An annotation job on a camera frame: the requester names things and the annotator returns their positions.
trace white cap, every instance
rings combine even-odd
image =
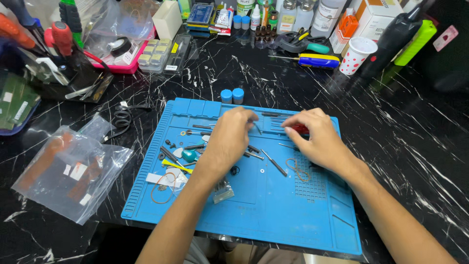
[[[254,12],[252,13],[253,15],[256,15],[256,16],[259,16],[261,13],[260,13],[260,10],[259,10],[259,5],[256,4],[256,7],[254,8]]]

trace hand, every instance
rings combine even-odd
[[[310,139],[305,140],[291,128],[296,124],[305,125],[310,131]],[[345,146],[332,125],[330,116],[320,108],[303,110],[283,122],[285,132],[297,145],[301,153],[313,163],[344,176],[357,158]]]
[[[196,164],[195,170],[204,170],[204,180],[215,184],[240,159],[249,144],[248,131],[252,121],[259,117],[243,107],[223,114],[213,128],[207,148]]]

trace black marble table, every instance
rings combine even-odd
[[[0,262],[79,263],[85,254],[96,251],[86,249],[98,222],[152,228],[124,220],[120,214],[165,103],[175,97],[219,101],[223,89],[240,87],[245,91],[244,105],[296,111],[320,107],[336,116],[343,141],[380,183],[451,255],[469,263],[467,96],[433,91],[410,67],[388,67],[373,79],[345,76],[337,69],[303,68],[295,61],[271,59],[268,55],[275,51],[254,48],[249,38],[238,36],[195,39],[182,76],[140,71],[116,76],[100,104],[43,100],[20,133],[0,137]],[[78,130],[96,112],[112,120],[121,101],[149,103],[153,111],[132,110],[131,128],[111,140],[110,144],[134,149],[134,154],[85,225],[10,189],[59,126]],[[360,256],[196,235],[364,263],[393,263],[356,199],[354,204],[363,249]]]

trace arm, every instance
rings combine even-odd
[[[309,140],[290,128],[297,123],[309,129]],[[438,241],[378,183],[368,166],[343,144],[330,117],[321,109],[303,111],[282,126],[309,160],[335,172],[349,184],[396,263],[456,264]]]
[[[182,263],[197,221],[213,186],[240,159],[249,144],[248,130],[258,120],[251,110],[234,108],[218,119],[210,143],[177,199],[155,227],[137,264]]]

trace coiled black cable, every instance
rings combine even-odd
[[[124,106],[118,105],[115,107],[116,111],[114,112],[114,117],[116,121],[114,122],[114,126],[116,128],[124,128],[122,131],[112,134],[108,137],[104,137],[101,143],[105,143],[106,141],[110,140],[111,138],[115,138],[119,135],[122,135],[130,128],[130,122],[132,122],[132,115],[130,114],[131,109],[145,109],[147,112],[151,111],[151,108],[148,104],[141,104],[141,105],[134,105],[134,106]]]

